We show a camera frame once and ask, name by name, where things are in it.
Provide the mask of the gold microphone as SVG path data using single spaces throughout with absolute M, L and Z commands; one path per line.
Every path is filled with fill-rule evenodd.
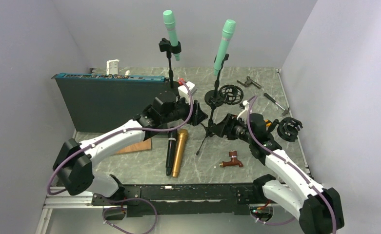
M 180 129 L 178 131 L 176 152 L 174 156 L 174 163 L 171 176 L 174 178 L 178 178 L 181 168 L 181 162 L 183 158 L 183 153 L 185 150 L 185 145 L 188 139 L 188 131 L 186 129 Z

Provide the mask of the black microphone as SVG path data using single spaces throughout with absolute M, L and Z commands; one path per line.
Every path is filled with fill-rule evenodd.
M 167 146 L 167 155 L 166 155 L 166 175 L 170 176 L 172 174 L 174 157 L 176 153 L 178 131 L 173 130 L 168 132 L 168 146 Z

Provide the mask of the black tripod shock-mount stand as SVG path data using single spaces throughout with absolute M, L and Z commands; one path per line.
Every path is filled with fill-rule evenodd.
M 195 156 L 198 156 L 200 154 L 201 147 L 204 141 L 208 137 L 212 137 L 214 135 L 210 131 L 210 127 L 212 127 L 214 124 L 213 113 L 215 109 L 217 107 L 222 106 L 223 104 L 226 104 L 226 105 L 239 104 L 243 100 L 243 97 L 244 97 L 243 90 L 239 86 L 236 86 L 233 84 L 224 85 L 219 90 L 211 90 L 206 93 L 204 99 L 205 99 L 205 102 L 208 104 L 208 106 L 211 107 L 211 113 L 210 113 L 210 118 L 208 120 L 207 126 L 202 124 L 205 130 L 205 137 L 202 140 L 202 143 L 199 149 L 196 151 Z

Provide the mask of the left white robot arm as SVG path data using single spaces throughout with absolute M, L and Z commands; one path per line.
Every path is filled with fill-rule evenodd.
M 119 204 L 124 196 L 122 183 L 114 175 L 95 174 L 93 168 L 97 164 L 127 146 L 161 132 L 173 131 L 173 127 L 165 128 L 167 123 L 181 119 L 183 125 L 197 126 L 207 118 L 191 95 L 175 97 L 172 101 L 156 97 L 140 114 L 110 132 L 82 142 L 73 138 L 67 140 L 60 149 L 49 180 L 58 177 L 70 195 L 88 191 L 103 195 L 112 205 Z

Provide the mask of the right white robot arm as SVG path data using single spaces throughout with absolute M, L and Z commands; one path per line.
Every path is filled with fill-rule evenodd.
M 305 234 L 334 234 L 344 227 L 340 194 L 334 188 L 323 187 L 291 160 L 274 140 L 261 114 L 250 114 L 248 122 L 228 114 L 209 131 L 248 143 L 252 156 L 283 180 L 280 183 L 270 174 L 255 179 L 252 196 L 257 202 L 270 199 L 278 203 L 299 222 Z

